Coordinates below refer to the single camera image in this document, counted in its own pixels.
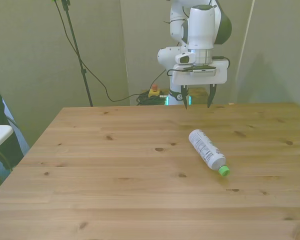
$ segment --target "wood grain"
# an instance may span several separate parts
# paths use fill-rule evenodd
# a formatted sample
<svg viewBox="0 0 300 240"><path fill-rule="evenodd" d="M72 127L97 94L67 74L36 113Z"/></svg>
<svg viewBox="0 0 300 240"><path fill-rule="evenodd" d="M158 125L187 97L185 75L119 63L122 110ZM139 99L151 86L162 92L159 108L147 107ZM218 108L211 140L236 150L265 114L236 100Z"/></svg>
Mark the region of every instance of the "wood grain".
<svg viewBox="0 0 300 240"><path fill-rule="evenodd" d="M230 176L205 165L194 129ZM294 104L64 108L0 187L0 240L293 240L299 229Z"/></svg>

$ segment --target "white bottle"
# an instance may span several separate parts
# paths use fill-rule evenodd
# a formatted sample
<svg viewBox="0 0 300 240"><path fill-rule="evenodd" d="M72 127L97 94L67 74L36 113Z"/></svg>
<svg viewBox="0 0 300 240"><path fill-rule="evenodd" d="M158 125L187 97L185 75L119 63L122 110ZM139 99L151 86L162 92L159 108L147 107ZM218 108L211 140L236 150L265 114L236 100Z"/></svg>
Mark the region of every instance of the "white bottle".
<svg viewBox="0 0 300 240"><path fill-rule="evenodd" d="M224 177L229 175L230 169L226 166L226 157L201 130L191 132L189 141L210 169L219 171Z"/></svg>

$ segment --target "gray wall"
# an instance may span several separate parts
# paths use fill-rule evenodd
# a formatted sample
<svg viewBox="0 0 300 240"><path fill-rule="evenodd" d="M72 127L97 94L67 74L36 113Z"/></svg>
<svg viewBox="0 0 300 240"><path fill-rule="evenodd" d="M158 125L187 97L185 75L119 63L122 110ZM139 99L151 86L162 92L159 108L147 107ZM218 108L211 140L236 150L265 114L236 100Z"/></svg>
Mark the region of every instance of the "gray wall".
<svg viewBox="0 0 300 240"><path fill-rule="evenodd" d="M300 0L255 1L234 94L300 104Z"/></svg>
<svg viewBox="0 0 300 240"><path fill-rule="evenodd" d="M72 0L70 15L82 59L111 97L126 97L120 1ZM89 74L88 82L95 106L129 104L112 104ZM0 0L0 93L30 145L61 108L89 105L77 56L53 1Z"/></svg>
<svg viewBox="0 0 300 240"><path fill-rule="evenodd" d="M149 88L151 82L164 69L157 61L159 49L175 46L170 36L171 2L164 0L120 0L129 93L139 93ZM216 103L228 103L232 85L235 83L238 62L247 29L252 0L219 0L223 10L231 19L231 38L223 45L216 45L214 55L231 59L228 83L220 85ZM169 78L164 74L157 83L169 88Z"/></svg>

